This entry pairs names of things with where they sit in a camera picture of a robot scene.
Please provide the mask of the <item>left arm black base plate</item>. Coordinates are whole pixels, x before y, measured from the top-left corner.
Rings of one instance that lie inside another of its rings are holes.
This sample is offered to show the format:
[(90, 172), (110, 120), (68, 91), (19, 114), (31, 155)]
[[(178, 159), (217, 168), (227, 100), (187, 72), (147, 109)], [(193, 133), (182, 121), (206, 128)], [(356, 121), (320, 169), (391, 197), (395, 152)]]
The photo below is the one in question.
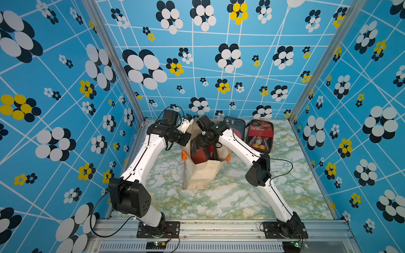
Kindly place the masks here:
[(137, 238), (141, 239), (173, 239), (179, 238), (180, 222), (179, 221), (165, 221), (152, 227), (144, 223), (139, 223)]

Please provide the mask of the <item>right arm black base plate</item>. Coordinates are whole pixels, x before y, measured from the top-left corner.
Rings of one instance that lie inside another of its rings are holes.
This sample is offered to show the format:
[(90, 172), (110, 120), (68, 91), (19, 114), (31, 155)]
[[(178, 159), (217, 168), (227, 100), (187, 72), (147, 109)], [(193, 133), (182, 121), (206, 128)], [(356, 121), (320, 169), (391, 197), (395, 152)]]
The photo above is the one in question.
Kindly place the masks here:
[(266, 239), (308, 239), (308, 231), (303, 222), (283, 224), (282, 222), (263, 222), (259, 229)]

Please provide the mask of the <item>beige canvas bag orange handles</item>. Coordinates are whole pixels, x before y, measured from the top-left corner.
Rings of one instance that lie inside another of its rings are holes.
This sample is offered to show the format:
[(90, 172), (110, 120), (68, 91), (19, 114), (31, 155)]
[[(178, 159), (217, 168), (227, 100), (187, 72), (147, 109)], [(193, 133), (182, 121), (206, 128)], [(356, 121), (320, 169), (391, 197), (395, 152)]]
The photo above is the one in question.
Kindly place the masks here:
[(194, 164), (190, 157), (190, 142), (201, 134), (201, 129), (196, 123), (193, 123), (188, 129), (192, 136), (185, 147), (181, 147), (181, 159), (185, 163), (183, 189), (184, 190), (203, 190), (209, 188), (216, 175), (223, 165), (231, 160), (231, 150), (225, 146), (218, 148), (219, 160), (208, 160), (200, 164)]

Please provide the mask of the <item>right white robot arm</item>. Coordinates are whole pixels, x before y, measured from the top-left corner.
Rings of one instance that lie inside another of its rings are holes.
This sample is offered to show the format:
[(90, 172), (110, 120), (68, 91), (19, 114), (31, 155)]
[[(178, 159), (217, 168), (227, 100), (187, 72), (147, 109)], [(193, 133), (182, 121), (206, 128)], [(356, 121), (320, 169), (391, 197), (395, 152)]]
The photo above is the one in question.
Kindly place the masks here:
[(221, 144), (229, 148), (248, 167), (245, 178), (249, 184), (258, 188), (266, 197), (276, 215), (279, 233), (285, 238), (298, 236), (307, 239), (307, 229), (299, 215), (287, 204), (271, 175), (271, 158), (267, 153), (260, 153), (250, 147), (234, 134), (234, 131), (224, 122), (213, 122), (207, 116), (197, 120), (201, 129), (199, 136), (201, 144)]

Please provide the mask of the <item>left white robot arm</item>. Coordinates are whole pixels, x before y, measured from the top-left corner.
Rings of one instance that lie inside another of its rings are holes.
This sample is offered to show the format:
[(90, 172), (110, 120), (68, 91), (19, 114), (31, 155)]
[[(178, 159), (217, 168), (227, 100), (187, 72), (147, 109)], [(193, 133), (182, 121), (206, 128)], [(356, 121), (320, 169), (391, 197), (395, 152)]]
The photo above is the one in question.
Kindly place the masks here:
[(165, 215), (151, 204), (151, 195), (146, 189), (149, 173), (159, 154), (170, 150), (174, 143), (186, 146), (191, 139), (187, 132), (193, 123), (189, 114), (166, 109), (162, 119), (151, 124), (144, 143), (128, 169), (119, 177), (109, 181), (109, 195), (113, 210), (134, 215), (153, 235), (165, 231)]

